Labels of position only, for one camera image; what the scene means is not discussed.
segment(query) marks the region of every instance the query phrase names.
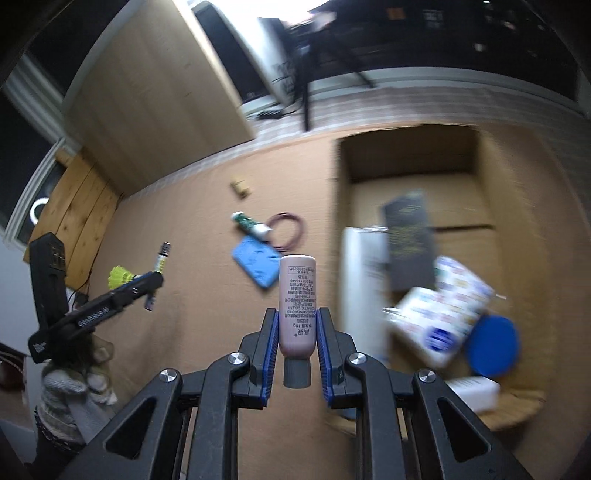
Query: blue gripper pad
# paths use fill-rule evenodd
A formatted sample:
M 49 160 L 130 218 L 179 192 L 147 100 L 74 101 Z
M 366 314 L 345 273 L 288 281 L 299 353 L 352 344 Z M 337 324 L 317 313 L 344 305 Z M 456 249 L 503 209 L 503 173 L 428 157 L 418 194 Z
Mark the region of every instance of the blue gripper pad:
M 332 363 L 330 361 L 329 347 L 326 343 L 326 334 L 324 332 L 324 323 L 320 310 L 316 310 L 316 343 L 318 344 L 318 359 L 320 361 L 320 378 L 322 379 L 322 393 L 324 399 L 330 406 L 335 396 L 332 388 L 332 379 L 330 371 Z
M 279 312 L 275 312 L 273 317 L 273 326 L 269 334 L 267 351 L 265 352 L 265 361 L 262 367 L 262 388 L 261 398 L 263 405 L 267 406 L 273 387 L 273 375 L 275 373 L 275 360 L 277 358 L 277 346 L 279 345 Z

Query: yellow shuttlecock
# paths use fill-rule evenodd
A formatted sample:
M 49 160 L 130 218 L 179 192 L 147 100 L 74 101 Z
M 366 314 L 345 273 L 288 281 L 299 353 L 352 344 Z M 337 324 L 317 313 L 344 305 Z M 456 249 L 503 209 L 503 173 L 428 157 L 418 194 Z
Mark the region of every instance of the yellow shuttlecock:
M 120 287 L 124 283 L 132 281 L 137 275 L 134 275 L 124 267 L 117 265 L 113 267 L 109 274 L 109 290 Z

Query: black book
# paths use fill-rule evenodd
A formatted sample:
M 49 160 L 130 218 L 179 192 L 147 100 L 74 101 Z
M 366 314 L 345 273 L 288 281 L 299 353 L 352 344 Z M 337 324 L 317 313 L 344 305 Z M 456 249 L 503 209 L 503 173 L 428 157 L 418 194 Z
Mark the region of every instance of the black book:
M 413 190 L 384 205 L 392 291 L 434 288 L 435 245 L 423 192 Z

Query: white package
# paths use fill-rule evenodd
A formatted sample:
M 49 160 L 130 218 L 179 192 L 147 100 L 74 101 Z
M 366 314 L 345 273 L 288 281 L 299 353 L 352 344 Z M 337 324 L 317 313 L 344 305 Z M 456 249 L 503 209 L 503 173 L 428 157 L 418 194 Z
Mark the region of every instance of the white package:
M 494 410 L 498 404 L 501 386 L 490 378 L 454 378 L 446 384 L 474 413 Z
M 388 231 L 385 227 L 345 228 L 341 243 L 341 330 L 355 346 L 388 362 L 388 326 L 382 309 L 388 305 Z
M 494 294 L 492 288 L 449 257 L 436 260 L 438 291 L 414 287 L 384 308 L 386 321 L 428 367 L 444 368 L 462 347 Z

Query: open cardboard box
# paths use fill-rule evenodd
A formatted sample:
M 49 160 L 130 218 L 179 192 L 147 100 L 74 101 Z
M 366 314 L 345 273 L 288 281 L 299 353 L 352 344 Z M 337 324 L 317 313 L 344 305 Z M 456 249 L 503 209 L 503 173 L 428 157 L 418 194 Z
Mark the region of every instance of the open cardboard box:
M 497 140 L 486 127 L 436 124 L 342 139 L 333 238 L 339 255 L 344 227 L 383 225 L 382 205 L 409 190 L 423 190 L 438 254 L 455 258 L 506 296 L 493 300 L 489 310 L 509 317 L 519 332 L 518 363 L 496 379 L 501 384 L 499 406 L 480 415 L 493 430 L 522 422 L 542 407 L 553 375 L 556 321 L 543 238 L 506 160 L 513 152 Z M 392 304 L 403 294 L 393 294 Z M 392 340 L 391 368 L 414 372 L 422 367 L 412 352 Z M 460 352 L 439 373 L 453 378 L 471 371 Z

